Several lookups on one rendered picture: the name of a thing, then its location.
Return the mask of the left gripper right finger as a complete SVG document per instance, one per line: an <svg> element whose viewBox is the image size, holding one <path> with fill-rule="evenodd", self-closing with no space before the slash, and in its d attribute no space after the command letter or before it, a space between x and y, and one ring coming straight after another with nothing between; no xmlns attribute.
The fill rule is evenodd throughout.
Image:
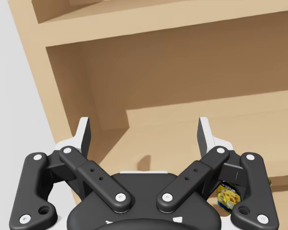
<svg viewBox="0 0 288 230"><path fill-rule="evenodd" d="M194 161L157 196L163 213L176 211L194 192L207 199L221 182L234 184L241 196L230 214L238 229L278 229L278 216L261 155L238 155L228 141L213 136L208 118L200 117L197 140L201 159Z"/></svg>

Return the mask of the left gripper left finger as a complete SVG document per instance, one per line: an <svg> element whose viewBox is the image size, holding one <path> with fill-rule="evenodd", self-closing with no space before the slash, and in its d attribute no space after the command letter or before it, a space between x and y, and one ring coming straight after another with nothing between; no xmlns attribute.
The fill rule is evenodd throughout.
<svg viewBox="0 0 288 230"><path fill-rule="evenodd" d="M56 208L48 201L53 185L65 181L84 200L95 192L114 212L132 207L132 196L97 163L87 159L91 141L88 117L80 118L74 137L60 141L48 156L29 154L23 164L10 227L53 227Z"/></svg>

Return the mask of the green and blue rectangular can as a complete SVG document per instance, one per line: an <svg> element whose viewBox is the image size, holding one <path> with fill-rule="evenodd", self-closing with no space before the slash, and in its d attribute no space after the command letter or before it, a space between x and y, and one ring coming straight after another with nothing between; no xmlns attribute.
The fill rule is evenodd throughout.
<svg viewBox="0 0 288 230"><path fill-rule="evenodd" d="M217 204L231 214L234 206L244 199L247 185L234 184L224 180L218 182L216 188Z"/></svg>

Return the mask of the pale wooden shelf unit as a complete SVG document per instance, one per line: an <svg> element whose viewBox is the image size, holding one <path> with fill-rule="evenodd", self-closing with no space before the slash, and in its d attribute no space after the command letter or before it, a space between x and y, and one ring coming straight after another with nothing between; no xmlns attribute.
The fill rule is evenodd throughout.
<svg viewBox="0 0 288 230"><path fill-rule="evenodd" d="M55 142L90 118L110 174L178 174L198 119L262 155L288 214L288 0L8 0Z"/></svg>

